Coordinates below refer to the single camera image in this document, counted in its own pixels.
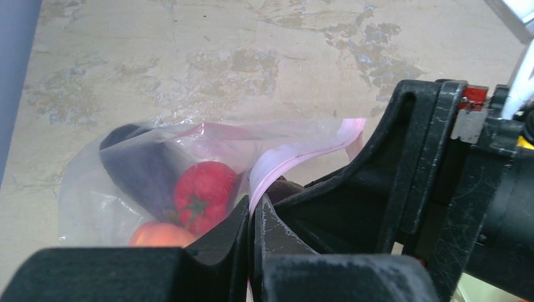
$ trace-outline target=purple eggplant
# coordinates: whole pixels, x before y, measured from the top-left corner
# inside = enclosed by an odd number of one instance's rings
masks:
[[[153,134],[153,128],[134,124],[116,128],[100,143],[100,160],[121,191],[156,219],[176,222],[173,195],[181,165]]]

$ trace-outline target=tomato stem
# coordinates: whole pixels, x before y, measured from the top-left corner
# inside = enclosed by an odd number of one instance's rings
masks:
[[[183,207],[182,211],[191,210],[192,214],[191,218],[189,218],[189,221],[187,221],[187,224],[184,226],[186,230],[193,224],[193,221],[198,214],[204,213],[204,209],[210,204],[208,202],[200,201],[195,195],[189,195],[187,198],[191,200],[191,203],[188,206]]]

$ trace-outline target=red tomato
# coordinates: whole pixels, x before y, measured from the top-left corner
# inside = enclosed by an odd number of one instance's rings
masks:
[[[186,247],[193,243],[196,237],[170,223],[147,222],[141,225],[132,235],[131,247]]]
[[[202,236],[226,218],[236,177],[221,162],[200,162],[184,172],[174,187],[174,204],[187,230]]]

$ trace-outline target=floor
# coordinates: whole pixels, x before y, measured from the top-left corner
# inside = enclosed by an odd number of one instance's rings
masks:
[[[399,80],[492,87],[520,52],[482,0],[44,0],[0,191],[0,289],[58,244],[65,165],[114,126],[366,117],[368,137]]]

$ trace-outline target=clear plastic bag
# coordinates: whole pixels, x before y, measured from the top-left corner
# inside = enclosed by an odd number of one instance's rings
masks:
[[[245,194],[252,213],[292,167],[342,149],[352,160],[364,123],[121,126],[67,165],[59,240],[72,246],[185,246],[220,223]]]

